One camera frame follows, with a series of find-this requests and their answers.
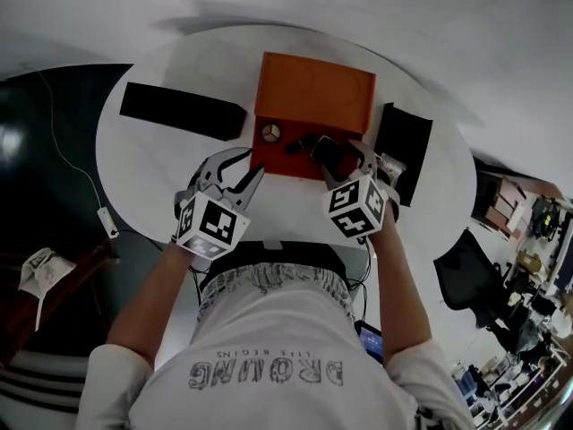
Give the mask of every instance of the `black office chair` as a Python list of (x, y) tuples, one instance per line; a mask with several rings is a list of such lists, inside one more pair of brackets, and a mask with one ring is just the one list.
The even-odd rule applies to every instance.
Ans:
[(488, 260), (469, 230), (433, 264), (446, 305), (454, 311), (471, 309), (478, 329), (491, 325), (507, 308), (505, 275), (501, 275), (499, 264)]

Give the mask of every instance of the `black mat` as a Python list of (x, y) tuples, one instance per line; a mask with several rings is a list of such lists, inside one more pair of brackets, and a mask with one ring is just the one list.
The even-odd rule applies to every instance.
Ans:
[(384, 106), (374, 151), (379, 155), (386, 153), (407, 165), (396, 185), (400, 203), (406, 207), (414, 197), (431, 131), (432, 120), (410, 115), (395, 108), (393, 103)]

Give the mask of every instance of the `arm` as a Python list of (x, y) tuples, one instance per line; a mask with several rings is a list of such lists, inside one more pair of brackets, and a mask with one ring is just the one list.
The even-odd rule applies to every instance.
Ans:
[(192, 254), (170, 244), (117, 316), (107, 343), (90, 355), (75, 428), (124, 428), (153, 373), (163, 333)]
[(384, 367), (390, 379), (430, 416), (429, 420), (420, 417), (426, 426), (441, 423), (448, 429), (475, 428), (443, 353), (432, 340), (392, 209), (386, 209), (382, 230), (370, 239), (378, 255)]
[(432, 338), (428, 316), (415, 287), (404, 248), (387, 208), (382, 230), (370, 236), (378, 255), (380, 318), (384, 364), (394, 354)]
[(169, 244), (135, 297), (114, 320), (106, 344), (128, 348), (153, 367), (192, 258), (190, 252)]

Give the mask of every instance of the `cardboard box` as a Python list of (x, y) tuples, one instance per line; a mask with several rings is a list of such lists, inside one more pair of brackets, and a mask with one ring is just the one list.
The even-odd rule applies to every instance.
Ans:
[[(255, 104), (255, 130), (251, 167), (264, 164), (271, 174), (322, 180), (318, 165), (309, 158), (311, 148), (288, 155), (285, 147), (305, 136), (327, 135), (348, 148), (348, 139), (361, 140), (368, 130), (376, 75), (345, 65), (306, 57), (265, 53)], [(267, 124), (280, 128), (276, 143), (265, 142)], [(340, 175), (357, 164), (345, 151)]]
[(543, 267), (541, 260), (537, 254), (531, 255), (526, 252), (519, 252), (517, 254), (517, 262), (520, 266), (527, 269), (530, 274), (536, 274)]
[[(524, 207), (526, 197), (513, 182), (502, 176), (481, 171), (478, 171), (477, 175), (477, 194), (472, 218), (499, 230), (507, 239), (514, 237), (519, 240), (527, 232), (533, 214), (531, 208)], [(511, 230), (508, 228), (508, 222), (519, 205), (522, 206), (518, 210), (521, 214), (519, 219), (514, 219), (517, 224)]]

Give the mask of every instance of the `black cable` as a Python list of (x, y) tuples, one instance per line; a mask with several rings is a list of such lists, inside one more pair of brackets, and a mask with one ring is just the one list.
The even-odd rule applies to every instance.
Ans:
[(364, 283), (368, 279), (368, 276), (370, 276), (370, 271), (372, 270), (372, 256), (370, 255), (370, 246), (368, 245), (367, 241), (365, 241), (364, 244), (366, 245), (366, 252), (368, 253), (368, 263), (366, 263), (366, 268), (364, 269), (362, 276), (360, 276), (360, 279), (348, 279), (348, 282), (354, 282), (348, 284), (348, 289), (350, 291), (354, 291), (362, 285), (363, 298), (364, 298), (364, 306), (362, 311), (363, 322), (364, 319), (366, 318), (366, 305), (368, 304), (368, 290), (366, 289)]
[[(132, 233), (132, 234), (136, 234), (137, 236), (141, 236), (141, 237), (145, 237), (145, 239), (147, 239), (150, 244), (152, 244), (155, 248), (157, 248), (160, 252), (163, 252), (163, 248), (161, 248), (159, 246), (159, 244), (157, 244), (153, 239), (150, 239), (149, 237), (145, 236), (144, 234), (132, 230), (132, 229), (118, 229), (117, 230), (118, 233)], [(199, 291), (199, 283), (197, 282), (197, 273), (201, 273), (201, 274), (207, 274), (209, 272), (209, 269), (207, 269), (206, 271), (199, 271), (196, 270), (195, 268), (193, 268), (191, 265), (189, 265), (189, 271), (191, 271), (191, 274), (193, 275), (193, 280), (195, 282), (195, 290), (197, 291), (197, 300), (199, 301), (199, 304), (201, 304), (201, 293)]]

